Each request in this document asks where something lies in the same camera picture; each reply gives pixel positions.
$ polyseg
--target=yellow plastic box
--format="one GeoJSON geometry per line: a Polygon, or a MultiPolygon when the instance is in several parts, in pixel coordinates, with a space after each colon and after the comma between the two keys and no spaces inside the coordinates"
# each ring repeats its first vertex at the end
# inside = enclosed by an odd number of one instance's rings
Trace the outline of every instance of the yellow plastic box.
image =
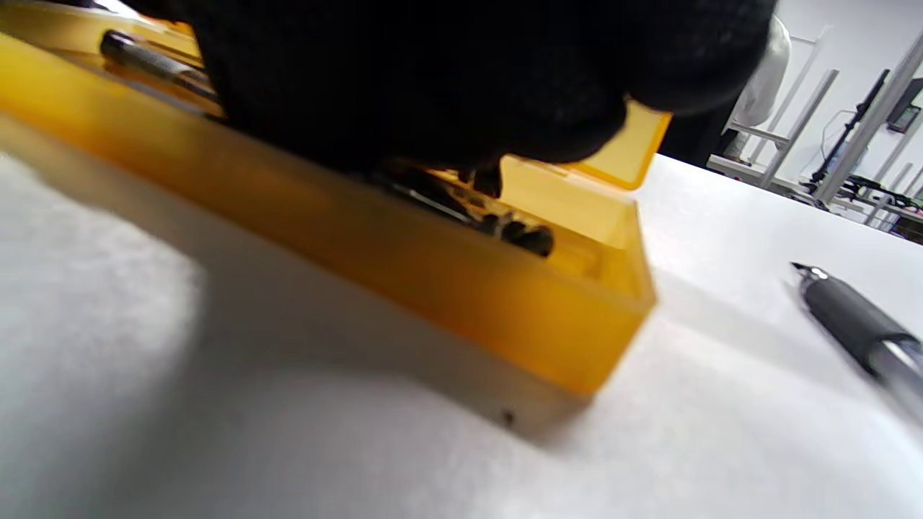
{"type": "MultiPolygon", "coordinates": [[[[503,201],[555,234],[555,251],[542,260],[3,35],[0,69],[0,111],[21,123],[570,392],[599,389],[654,304],[634,202],[568,180],[641,182],[665,117],[640,107],[631,109],[630,131],[588,163],[505,160],[503,201]]],[[[6,139],[0,149],[12,147],[6,139]]],[[[41,157],[31,162],[52,167],[41,157]]]]}

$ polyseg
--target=white tabletop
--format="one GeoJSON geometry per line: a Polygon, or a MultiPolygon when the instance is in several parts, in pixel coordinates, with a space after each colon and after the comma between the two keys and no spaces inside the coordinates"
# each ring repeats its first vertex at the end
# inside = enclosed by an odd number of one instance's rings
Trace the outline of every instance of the white tabletop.
{"type": "Polygon", "coordinates": [[[0,517],[923,516],[919,429],[787,266],[923,334],[923,247],[662,157],[637,196],[661,304],[581,404],[127,175],[0,159],[0,517]]]}

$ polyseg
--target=gloved hand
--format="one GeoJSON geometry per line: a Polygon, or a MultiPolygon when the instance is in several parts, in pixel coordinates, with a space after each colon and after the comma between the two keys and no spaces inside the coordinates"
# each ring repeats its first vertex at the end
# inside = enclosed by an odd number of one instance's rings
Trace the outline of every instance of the gloved hand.
{"type": "Polygon", "coordinates": [[[126,0],[190,23],[229,123],[341,170],[583,159],[625,99],[736,96],[775,0],[126,0]]]}

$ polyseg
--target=black pen grip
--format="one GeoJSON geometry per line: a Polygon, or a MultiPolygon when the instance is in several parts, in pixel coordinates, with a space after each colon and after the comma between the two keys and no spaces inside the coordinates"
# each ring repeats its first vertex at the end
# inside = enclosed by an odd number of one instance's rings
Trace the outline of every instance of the black pen grip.
{"type": "Polygon", "coordinates": [[[873,371],[869,355],[881,341],[913,339],[904,327],[838,279],[809,282],[804,298],[817,321],[869,372],[873,371]]]}

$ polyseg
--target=small screw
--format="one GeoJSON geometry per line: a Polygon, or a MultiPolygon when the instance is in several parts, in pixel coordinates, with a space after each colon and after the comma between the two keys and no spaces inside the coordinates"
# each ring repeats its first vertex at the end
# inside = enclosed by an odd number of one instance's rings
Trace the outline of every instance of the small screw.
{"type": "Polygon", "coordinates": [[[516,415],[509,409],[503,409],[500,415],[503,416],[503,425],[507,426],[507,428],[512,428],[513,424],[516,423],[516,415]]]}

